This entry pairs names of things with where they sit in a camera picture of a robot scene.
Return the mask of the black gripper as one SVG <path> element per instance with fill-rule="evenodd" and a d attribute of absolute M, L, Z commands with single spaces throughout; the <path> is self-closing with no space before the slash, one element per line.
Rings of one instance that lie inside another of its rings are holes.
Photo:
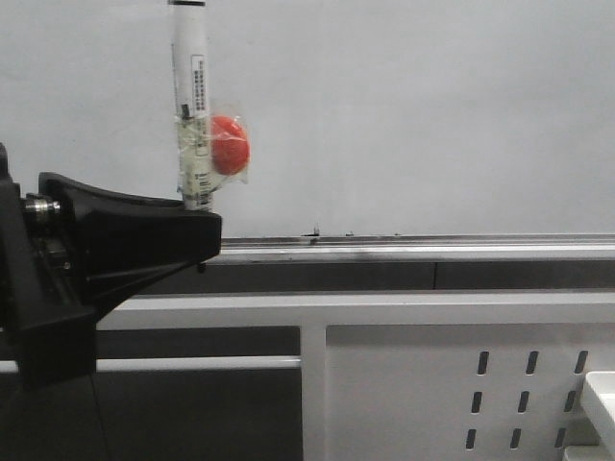
<path fill-rule="evenodd" d="M 222 234 L 220 215 L 177 200 L 113 192 L 49 172 L 39 175 L 38 190 L 44 196 L 21 195 L 2 148 L 1 329 L 27 390 L 94 373 L 96 327 L 86 305 L 112 311 L 218 255 Z"/>

